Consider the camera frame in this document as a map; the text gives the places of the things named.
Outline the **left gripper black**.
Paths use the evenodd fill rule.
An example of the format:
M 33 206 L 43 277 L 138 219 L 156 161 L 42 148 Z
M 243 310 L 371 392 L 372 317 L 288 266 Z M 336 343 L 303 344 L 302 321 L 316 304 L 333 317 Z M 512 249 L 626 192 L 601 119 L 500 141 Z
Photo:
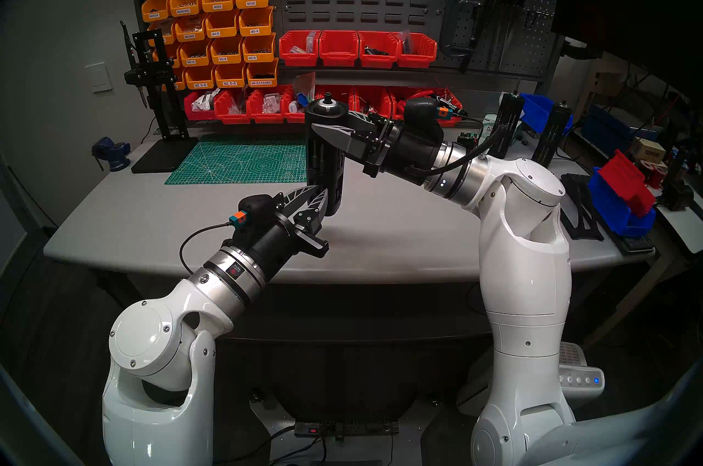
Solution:
M 231 248 L 250 257 L 265 281 L 272 280 L 299 252 L 323 258 L 329 251 L 328 241 L 317 236 L 327 210 L 327 189 L 311 185 L 279 194 L 278 212 L 268 220 L 255 219 L 251 212 L 231 216 L 231 225 L 235 228 Z M 294 213 L 295 237 L 292 223 L 281 212 Z

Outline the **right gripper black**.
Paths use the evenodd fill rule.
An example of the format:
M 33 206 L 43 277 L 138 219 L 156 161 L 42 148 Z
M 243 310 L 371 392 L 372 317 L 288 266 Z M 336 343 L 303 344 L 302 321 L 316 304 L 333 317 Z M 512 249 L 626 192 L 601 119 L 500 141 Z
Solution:
M 392 127 L 391 144 L 381 164 L 372 159 L 378 152 L 374 135 Z M 438 122 L 418 126 L 394 122 L 377 113 L 364 114 L 349 111 L 345 126 L 313 124 L 312 130 L 323 141 L 340 151 L 345 157 L 363 165 L 364 174 L 376 178 L 379 171 L 404 180 L 425 180 L 417 170 L 432 168 L 443 143 L 443 131 Z

